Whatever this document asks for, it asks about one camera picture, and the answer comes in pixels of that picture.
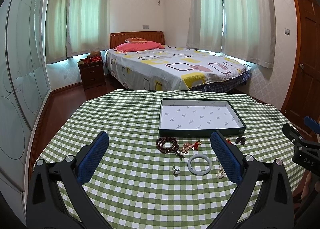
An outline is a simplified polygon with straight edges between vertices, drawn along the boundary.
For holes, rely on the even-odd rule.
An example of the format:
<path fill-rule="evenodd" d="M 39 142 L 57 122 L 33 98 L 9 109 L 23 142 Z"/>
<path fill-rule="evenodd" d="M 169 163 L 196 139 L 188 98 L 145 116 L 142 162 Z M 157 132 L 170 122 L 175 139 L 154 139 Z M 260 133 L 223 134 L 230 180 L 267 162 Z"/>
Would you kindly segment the person right hand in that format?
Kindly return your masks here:
<path fill-rule="evenodd" d="M 307 174 L 307 177 L 305 180 L 305 184 L 303 187 L 303 191 L 302 191 L 302 194 L 300 197 L 301 200 L 304 200 L 309 195 L 309 193 L 311 191 L 310 188 L 313 183 L 315 183 L 314 190 L 319 193 L 320 192 L 320 181 L 319 181 L 319 179 L 316 179 L 316 177 L 314 176 L 313 173 L 308 171 L 308 174 Z"/>

